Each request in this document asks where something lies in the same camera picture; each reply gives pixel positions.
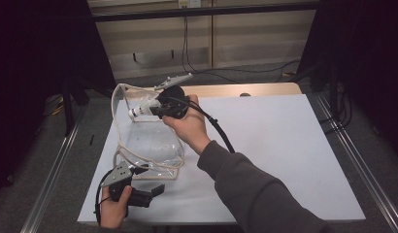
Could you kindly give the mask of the black metal stand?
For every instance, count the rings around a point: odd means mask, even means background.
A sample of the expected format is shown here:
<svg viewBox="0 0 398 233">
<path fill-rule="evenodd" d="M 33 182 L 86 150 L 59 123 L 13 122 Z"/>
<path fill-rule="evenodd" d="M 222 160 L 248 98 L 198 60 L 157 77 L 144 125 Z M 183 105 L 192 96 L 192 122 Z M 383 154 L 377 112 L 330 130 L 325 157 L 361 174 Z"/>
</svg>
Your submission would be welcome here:
<svg viewBox="0 0 398 233">
<path fill-rule="evenodd" d="M 332 60 L 319 61 L 316 64 L 314 75 L 311 77 L 311 89 L 313 92 L 322 91 L 327 84 L 329 85 L 331 116 L 338 120 L 338 75 L 336 65 Z"/>
<path fill-rule="evenodd" d="M 74 78 L 64 80 L 62 96 L 66 122 L 65 135 L 68 136 L 75 126 L 72 100 L 75 100 L 79 106 L 85 106 L 89 102 L 89 97 L 85 93 L 84 82 Z"/>
</svg>

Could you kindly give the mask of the clear plastic bag beige trim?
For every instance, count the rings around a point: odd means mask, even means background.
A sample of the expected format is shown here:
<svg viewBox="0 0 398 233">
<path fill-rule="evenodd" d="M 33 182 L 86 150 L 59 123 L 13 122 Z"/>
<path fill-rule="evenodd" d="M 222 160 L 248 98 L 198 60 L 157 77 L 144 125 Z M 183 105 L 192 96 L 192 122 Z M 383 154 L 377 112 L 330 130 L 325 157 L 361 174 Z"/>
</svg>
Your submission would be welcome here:
<svg viewBox="0 0 398 233">
<path fill-rule="evenodd" d="M 175 180 L 184 165 L 181 140 L 158 116 L 139 116 L 132 120 L 128 115 L 145 97 L 158 95 L 157 91 L 126 83 L 118 84 L 112 94 L 111 111 L 117 133 L 114 164 L 124 160 L 131 167 L 149 165 L 135 180 Z"/>
</svg>

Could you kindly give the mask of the metal floor rail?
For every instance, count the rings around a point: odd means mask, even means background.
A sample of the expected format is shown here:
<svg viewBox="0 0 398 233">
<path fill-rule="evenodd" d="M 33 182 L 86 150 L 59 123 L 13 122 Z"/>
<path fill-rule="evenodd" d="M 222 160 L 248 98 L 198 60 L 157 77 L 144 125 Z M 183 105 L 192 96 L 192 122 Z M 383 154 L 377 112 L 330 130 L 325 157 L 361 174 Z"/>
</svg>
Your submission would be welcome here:
<svg viewBox="0 0 398 233">
<path fill-rule="evenodd" d="M 317 96 L 316 101 L 323 113 L 329 117 L 329 121 L 332 126 L 331 131 L 337 135 L 339 141 L 342 143 L 349 159 L 375 200 L 390 229 L 393 233 L 398 233 L 398 211 L 396 207 L 376 180 L 359 150 L 348 135 L 345 127 L 331 115 L 330 104 L 326 98 L 323 95 L 319 95 Z"/>
<path fill-rule="evenodd" d="M 71 131 L 64 137 L 62 145 L 58 154 L 51 166 L 50 172 L 43 184 L 41 191 L 25 221 L 20 233 L 37 233 L 46 209 L 49 205 L 55 184 L 64 167 L 64 163 L 69 155 L 71 147 L 73 146 L 77 137 L 79 127 L 83 121 L 83 116 L 87 107 L 79 107 L 78 112 L 74 116 L 74 124 Z"/>
</svg>

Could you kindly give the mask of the white wall socket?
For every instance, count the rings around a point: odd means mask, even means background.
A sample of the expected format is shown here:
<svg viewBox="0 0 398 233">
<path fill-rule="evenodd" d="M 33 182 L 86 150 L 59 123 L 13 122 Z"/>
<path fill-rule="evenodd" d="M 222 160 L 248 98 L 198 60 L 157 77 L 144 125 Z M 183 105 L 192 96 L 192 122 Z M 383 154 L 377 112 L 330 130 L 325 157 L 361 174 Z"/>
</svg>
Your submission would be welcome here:
<svg viewBox="0 0 398 233">
<path fill-rule="evenodd" d="M 201 0 L 178 0 L 181 9 L 186 8 L 200 8 L 202 6 Z"/>
</svg>

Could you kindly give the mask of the pale blue table mat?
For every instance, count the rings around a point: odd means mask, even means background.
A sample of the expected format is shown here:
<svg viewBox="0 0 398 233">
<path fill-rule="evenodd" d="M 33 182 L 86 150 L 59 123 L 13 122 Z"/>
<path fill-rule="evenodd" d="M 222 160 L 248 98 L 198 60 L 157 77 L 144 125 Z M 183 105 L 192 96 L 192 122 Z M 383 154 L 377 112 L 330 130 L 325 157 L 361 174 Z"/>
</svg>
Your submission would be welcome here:
<svg viewBox="0 0 398 233">
<path fill-rule="evenodd" d="M 202 109 L 218 120 L 234 150 L 279 178 L 292 196 L 330 221 L 364 219 L 364 214 L 303 94 L 260 97 L 203 97 Z M 230 224 L 213 180 L 186 148 L 184 165 L 149 207 L 132 207 L 129 220 L 145 224 Z"/>
</svg>

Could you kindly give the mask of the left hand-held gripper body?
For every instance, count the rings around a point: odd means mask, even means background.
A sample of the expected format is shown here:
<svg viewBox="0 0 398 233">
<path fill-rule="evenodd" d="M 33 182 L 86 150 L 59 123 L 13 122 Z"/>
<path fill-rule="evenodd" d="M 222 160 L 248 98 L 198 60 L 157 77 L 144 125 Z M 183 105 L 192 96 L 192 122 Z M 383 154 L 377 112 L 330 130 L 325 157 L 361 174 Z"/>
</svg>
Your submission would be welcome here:
<svg viewBox="0 0 398 233">
<path fill-rule="evenodd" d="M 102 181 L 102 187 L 108 187 L 110 197 L 117 202 L 121 196 L 122 191 L 127 185 L 131 185 L 133 174 L 132 169 L 125 161 L 119 162 L 114 169 Z M 132 194 L 127 202 L 128 206 L 148 208 L 153 196 L 151 192 L 133 189 Z"/>
</svg>

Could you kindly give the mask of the person's right hand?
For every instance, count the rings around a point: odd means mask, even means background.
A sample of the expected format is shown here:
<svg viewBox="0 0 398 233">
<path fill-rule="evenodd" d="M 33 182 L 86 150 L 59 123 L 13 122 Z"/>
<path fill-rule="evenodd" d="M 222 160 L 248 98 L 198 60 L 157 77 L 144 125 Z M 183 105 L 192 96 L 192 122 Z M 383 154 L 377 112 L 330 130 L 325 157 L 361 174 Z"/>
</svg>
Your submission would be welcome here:
<svg viewBox="0 0 398 233">
<path fill-rule="evenodd" d="M 188 108 L 181 119 L 164 116 L 163 122 L 174 129 L 180 139 L 187 143 L 198 155 L 211 142 L 207 134 L 204 116 L 193 108 Z"/>
</svg>

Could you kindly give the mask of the black curtain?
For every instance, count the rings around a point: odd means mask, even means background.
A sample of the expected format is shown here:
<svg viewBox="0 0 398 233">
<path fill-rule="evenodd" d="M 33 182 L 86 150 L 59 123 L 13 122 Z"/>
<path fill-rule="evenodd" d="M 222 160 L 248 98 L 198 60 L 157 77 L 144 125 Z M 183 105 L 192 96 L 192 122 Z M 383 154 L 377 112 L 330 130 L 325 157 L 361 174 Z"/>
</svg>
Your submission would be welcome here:
<svg viewBox="0 0 398 233">
<path fill-rule="evenodd" d="M 87 0 L 0 0 L 0 189 L 27 154 L 47 99 L 114 88 Z"/>
<path fill-rule="evenodd" d="M 298 70 L 320 90 L 335 69 L 398 155 L 398 0 L 318 0 Z"/>
</svg>

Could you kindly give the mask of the person's left hand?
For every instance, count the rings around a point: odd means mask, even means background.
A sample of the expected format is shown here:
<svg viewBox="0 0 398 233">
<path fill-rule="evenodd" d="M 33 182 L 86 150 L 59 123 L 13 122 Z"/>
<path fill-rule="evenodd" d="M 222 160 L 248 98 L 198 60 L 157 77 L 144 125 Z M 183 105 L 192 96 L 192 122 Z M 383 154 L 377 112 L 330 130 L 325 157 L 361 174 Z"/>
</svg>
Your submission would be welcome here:
<svg viewBox="0 0 398 233">
<path fill-rule="evenodd" d="M 104 228 L 119 229 L 127 212 L 127 202 L 131 196 L 132 187 L 127 185 L 121 193 L 117 202 L 110 198 L 110 192 L 107 187 L 102 189 L 102 199 L 100 212 L 100 226 Z"/>
</svg>

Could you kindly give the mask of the beige cabinet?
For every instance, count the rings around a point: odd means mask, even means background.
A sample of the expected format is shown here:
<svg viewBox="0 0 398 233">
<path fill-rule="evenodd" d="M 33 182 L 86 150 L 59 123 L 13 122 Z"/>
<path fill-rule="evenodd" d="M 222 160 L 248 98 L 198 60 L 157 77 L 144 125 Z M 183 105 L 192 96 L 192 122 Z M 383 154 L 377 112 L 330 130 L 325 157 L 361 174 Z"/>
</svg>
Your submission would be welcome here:
<svg viewBox="0 0 398 233">
<path fill-rule="evenodd" d="M 178 0 L 87 0 L 95 15 L 161 10 L 204 10 L 302 3 L 314 0 L 201 0 L 181 9 Z M 119 20 L 96 24 L 116 79 L 261 63 L 301 57 L 314 10 L 222 16 Z"/>
</svg>

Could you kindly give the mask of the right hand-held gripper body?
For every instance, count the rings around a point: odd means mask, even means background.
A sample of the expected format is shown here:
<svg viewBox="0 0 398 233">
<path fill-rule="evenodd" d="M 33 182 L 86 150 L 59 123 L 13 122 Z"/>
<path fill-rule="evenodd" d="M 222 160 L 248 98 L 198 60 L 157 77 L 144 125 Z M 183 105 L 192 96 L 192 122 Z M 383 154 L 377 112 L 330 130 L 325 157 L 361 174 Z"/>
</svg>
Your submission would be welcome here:
<svg viewBox="0 0 398 233">
<path fill-rule="evenodd" d="M 187 103 L 189 97 L 184 94 L 180 83 L 191 79 L 193 75 L 188 73 L 183 76 L 168 77 L 166 81 L 157 85 L 155 90 L 162 90 L 159 94 L 165 96 L 165 101 L 160 103 L 160 108 L 163 109 L 163 116 L 181 119 L 187 113 Z"/>
</svg>

